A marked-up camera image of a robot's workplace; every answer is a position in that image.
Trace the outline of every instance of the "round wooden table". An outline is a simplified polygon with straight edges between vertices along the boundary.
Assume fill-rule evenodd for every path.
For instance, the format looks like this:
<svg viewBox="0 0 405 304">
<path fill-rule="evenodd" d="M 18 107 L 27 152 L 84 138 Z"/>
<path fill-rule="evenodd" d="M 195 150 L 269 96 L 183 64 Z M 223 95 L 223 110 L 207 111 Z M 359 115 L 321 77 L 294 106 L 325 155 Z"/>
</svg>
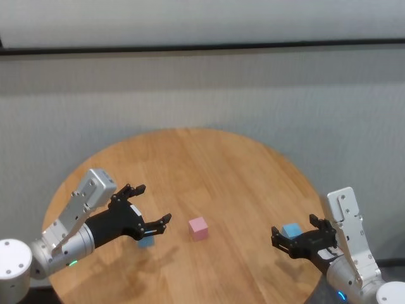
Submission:
<svg viewBox="0 0 405 304">
<path fill-rule="evenodd" d="M 321 276 L 309 261 L 271 246 L 270 227 L 323 216 L 319 197 L 298 169 L 252 139 L 207 129 L 162 130 L 114 144 L 90 157 L 59 187 L 47 227 L 89 168 L 103 168 L 120 189 L 145 184 L 130 201 L 145 221 L 173 215 L 155 245 L 123 236 L 51 276 L 73 303 L 304 303 Z M 194 242 L 190 219 L 204 217 L 209 238 Z"/>
</svg>

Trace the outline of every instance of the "white wall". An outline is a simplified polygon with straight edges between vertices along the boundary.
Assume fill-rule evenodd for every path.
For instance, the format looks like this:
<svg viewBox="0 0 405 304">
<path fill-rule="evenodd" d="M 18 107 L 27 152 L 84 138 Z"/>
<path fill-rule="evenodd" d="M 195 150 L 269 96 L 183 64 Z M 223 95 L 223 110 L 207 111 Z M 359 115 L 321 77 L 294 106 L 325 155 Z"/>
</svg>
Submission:
<svg viewBox="0 0 405 304">
<path fill-rule="evenodd" d="M 403 0 L 1 0 L 6 48 L 404 37 Z"/>
<path fill-rule="evenodd" d="M 100 149 L 198 126 L 274 147 L 321 193 L 351 185 L 372 250 L 401 257 L 404 99 L 402 46 L 1 58 L 0 238 L 37 237 L 59 184 Z"/>
</svg>

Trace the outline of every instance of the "blue cube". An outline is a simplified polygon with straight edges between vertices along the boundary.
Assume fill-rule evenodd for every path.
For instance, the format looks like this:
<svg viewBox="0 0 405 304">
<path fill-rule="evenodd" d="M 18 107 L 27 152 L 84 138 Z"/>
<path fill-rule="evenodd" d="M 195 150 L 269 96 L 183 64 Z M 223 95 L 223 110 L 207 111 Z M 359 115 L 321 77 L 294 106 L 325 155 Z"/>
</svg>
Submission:
<svg viewBox="0 0 405 304">
<path fill-rule="evenodd" d="M 146 236 L 140 241 L 138 241 L 138 247 L 139 248 L 147 248 L 151 247 L 154 245 L 154 238 L 153 236 Z"/>
<path fill-rule="evenodd" d="M 281 234 L 289 239 L 294 239 L 302 234 L 302 230 L 297 223 L 287 224 L 283 226 Z"/>
</svg>

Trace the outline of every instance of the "blue indicator light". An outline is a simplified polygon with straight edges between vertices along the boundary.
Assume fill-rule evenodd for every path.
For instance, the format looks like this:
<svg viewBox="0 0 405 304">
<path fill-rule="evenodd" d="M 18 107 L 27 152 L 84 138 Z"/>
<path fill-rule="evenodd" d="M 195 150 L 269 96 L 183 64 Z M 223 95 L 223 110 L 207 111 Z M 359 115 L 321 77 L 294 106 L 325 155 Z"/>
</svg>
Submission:
<svg viewBox="0 0 405 304">
<path fill-rule="evenodd" d="M 340 298 L 341 300 L 343 300 L 343 301 L 346 301 L 346 300 L 347 300 L 347 296 L 346 296 L 343 292 L 338 291 L 337 294 L 339 295 L 339 298 Z"/>
</svg>

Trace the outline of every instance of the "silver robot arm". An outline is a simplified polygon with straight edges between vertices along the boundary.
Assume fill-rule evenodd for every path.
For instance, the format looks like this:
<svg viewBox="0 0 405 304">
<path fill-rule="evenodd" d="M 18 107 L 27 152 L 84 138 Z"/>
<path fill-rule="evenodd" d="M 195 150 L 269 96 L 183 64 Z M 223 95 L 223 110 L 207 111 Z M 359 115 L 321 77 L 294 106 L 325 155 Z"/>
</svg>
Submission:
<svg viewBox="0 0 405 304">
<path fill-rule="evenodd" d="M 0 240 L 0 303 L 18 303 L 28 293 L 31 277 L 48 277 L 122 235 L 138 241 L 164 233 L 170 214 L 145 223 L 141 212 L 128 202 L 145 188 L 127 184 L 114 194 L 116 184 L 112 178 L 103 169 L 90 169 L 40 239 L 30 246 L 15 239 Z M 107 210 L 90 217 L 110 198 Z"/>
<path fill-rule="evenodd" d="M 405 303 L 405 283 L 385 282 L 368 246 L 363 217 L 351 187 L 329 193 L 323 200 L 327 219 L 292 239 L 272 228 L 272 244 L 291 258 L 307 258 L 326 275 L 328 283 L 352 304 Z"/>
</svg>

